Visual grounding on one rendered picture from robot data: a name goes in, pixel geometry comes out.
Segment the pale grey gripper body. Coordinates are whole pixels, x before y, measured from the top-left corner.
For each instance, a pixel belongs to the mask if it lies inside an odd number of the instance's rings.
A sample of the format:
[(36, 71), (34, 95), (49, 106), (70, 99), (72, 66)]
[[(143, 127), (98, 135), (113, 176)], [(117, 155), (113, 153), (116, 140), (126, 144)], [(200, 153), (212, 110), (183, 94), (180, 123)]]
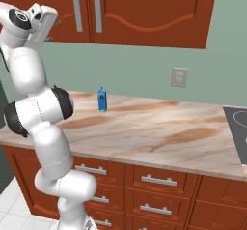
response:
[(28, 41), (34, 44), (43, 44), (57, 16), (58, 12), (54, 8), (41, 6), (35, 16), (30, 17), (32, 31)]

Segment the red-brown base cabinet door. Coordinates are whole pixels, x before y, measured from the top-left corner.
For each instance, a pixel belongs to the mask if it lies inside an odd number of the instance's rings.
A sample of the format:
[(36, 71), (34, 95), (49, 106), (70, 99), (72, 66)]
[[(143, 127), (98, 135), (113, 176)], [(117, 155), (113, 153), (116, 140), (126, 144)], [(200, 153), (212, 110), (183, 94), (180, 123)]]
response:
[(35, 151), (13, 146), (3, 146), (30, 212), (36, 216), (59, 218), (58, 199), (35, 188), (35, 175), (41, 168)]

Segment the blue bottle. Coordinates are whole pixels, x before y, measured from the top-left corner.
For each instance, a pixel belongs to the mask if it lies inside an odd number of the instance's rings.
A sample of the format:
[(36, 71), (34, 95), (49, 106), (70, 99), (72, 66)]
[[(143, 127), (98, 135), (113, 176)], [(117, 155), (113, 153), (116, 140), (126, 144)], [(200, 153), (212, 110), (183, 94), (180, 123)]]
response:
[(97, 100), (98, 100), (98, 110), (100, 112), (106, 112), (107, 111), (107, 94), (106, 94), (106, 90), (103, 87), (101, 87), (98, 90)]

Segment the red-brown drawer front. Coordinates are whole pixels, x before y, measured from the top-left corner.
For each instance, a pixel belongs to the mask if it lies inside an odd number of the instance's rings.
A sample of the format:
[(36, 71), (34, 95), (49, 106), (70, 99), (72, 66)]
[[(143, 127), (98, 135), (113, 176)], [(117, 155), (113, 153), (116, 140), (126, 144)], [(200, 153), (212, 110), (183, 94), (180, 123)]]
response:
[[(172, 178), (177, 182), (176, 187), (164, 186), (159, 184), (141, 181), (141, 176), (151, 174), (153, 178), (167, 179)], [(128, 188), (153, 191), (156, 193), (175, 195), (178, 197), (189, 198), (196, 185), (197, 176), (195, 174), (178, 172), (173, 170), (158, 169), (146, 166), (127, 164), (125, 166), (125, 185)]]
[(203, 176), (197, 199), (247, 209), (247, 182)]
[(247, 230), (247, 210), (197, 201), (189, 230)]
[(85, 164), (87, 167), (99, 168), (100, 166), (107, 170), (107, 175), (99, 175), (90, 173), (96, 177), (100, 184), (122, 187), (124, 185), (124, 165), (119, 162), (102, 160), (96, 158), (75, 157), (73, 167), (75, 165)]
[(92, 207), (87, 207), (86, 211), (93, 219), (101, 221), (108, 219), (112, 223), (112, 227), (96, 224), (98, 230), (124, 230), (124, 214)]
[(182, 224), (138, 216), (126, 216), (125, 230), (138, 230), (142, 227), (146, 227), (148, 230), (184, 230), (184, 226)]
[(95, 197), (101, 197), (105, 195), (109, 200), (109, 204), (99, 203), (92, 199), (86, 203), (89, 207), (101, 208), (104, 210), (114, 211), (122, 213), (124, 211), (124, 188), (113, 187), (103, 184), (97, 185)]
[[(170, 216), (140, 210), (140, 205), (148, 203), (151, 207), (166, 207), (172, 211)], [(146, 216), (173, 223), (184, 224), (188, 215), (190, 200), (174, 196), (127, 189), (125, 191), (125, 211), (134, 216)]]

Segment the black hob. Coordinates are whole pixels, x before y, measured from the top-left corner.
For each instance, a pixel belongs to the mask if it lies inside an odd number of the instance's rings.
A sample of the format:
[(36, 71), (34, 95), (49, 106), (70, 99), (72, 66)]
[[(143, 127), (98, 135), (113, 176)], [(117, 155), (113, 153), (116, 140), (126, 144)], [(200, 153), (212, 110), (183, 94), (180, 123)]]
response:
[(247, 108), (224, 106), (240, 162), (247, 165)]

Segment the narrow red-brown wall cabinet door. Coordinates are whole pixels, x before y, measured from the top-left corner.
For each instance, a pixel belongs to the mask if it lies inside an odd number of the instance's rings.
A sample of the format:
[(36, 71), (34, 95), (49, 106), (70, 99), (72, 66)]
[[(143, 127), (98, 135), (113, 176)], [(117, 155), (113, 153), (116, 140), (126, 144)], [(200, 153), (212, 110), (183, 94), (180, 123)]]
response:
[(57, 10), (58, 17), (62, 24), (57, 26), (55, 23), (47, 37), (52, 37), (53, 42), (63, 43), (89, 43), (91, 41), (88, 20), (88, 1), (80, 0), (81, 17), (83, 32), (77, 32), (73, 0), (0, 0), (14, 5), (21, 10), (28, 10), (34, 3), (52, 7)]

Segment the wide red-brown wall cabinet door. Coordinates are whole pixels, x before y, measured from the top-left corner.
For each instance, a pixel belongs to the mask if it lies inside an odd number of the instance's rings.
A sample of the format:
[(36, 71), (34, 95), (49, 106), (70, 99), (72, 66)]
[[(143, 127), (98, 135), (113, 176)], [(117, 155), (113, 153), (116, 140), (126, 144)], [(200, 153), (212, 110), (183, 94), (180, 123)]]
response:
[(94, 43), (204, 49), (214, 0), (100, 0), (102, 33), (88, 3)]

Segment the grey wall outlet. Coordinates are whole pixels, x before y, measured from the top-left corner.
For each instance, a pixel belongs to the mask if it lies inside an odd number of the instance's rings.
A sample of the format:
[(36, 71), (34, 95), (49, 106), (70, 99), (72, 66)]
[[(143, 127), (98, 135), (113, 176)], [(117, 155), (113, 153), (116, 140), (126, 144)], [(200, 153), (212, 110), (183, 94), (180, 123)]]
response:
[(172, 87), (186, 87), (187, 81), (187, 68), (172, 68), (172, 78), (171, 78), (171, 86)]

